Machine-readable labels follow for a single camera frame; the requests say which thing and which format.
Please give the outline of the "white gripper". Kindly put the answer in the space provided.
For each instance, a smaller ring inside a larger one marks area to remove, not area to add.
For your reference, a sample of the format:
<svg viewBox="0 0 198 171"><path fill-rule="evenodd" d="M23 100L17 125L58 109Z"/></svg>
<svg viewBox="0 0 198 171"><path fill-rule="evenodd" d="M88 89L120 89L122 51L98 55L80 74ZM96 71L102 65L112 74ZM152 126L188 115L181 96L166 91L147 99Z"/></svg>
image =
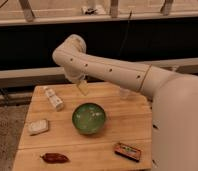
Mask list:
<svg viewBox="0 0 198 171"><path fill-rule="evenodd" d="M79 91L84 95L87 96L89 93L88 83L85 80L85 74L81 71L66 66L65 70L65 77L72 83L78 84Z"/></svg>

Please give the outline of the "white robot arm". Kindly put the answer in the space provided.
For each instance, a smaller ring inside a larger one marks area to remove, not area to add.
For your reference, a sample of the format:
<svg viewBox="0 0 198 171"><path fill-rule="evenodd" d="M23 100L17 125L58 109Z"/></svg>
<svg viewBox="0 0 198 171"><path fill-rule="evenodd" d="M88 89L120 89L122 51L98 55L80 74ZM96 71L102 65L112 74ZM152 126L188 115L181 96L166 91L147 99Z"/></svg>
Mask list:
<svg viewBox="0 0 198 171"><path fill-rule="evenodd" d="M130 90L151 105L151 171L198 171L198 76L90 55L72 34L52 52L66 78L87 75Z"/></svg>

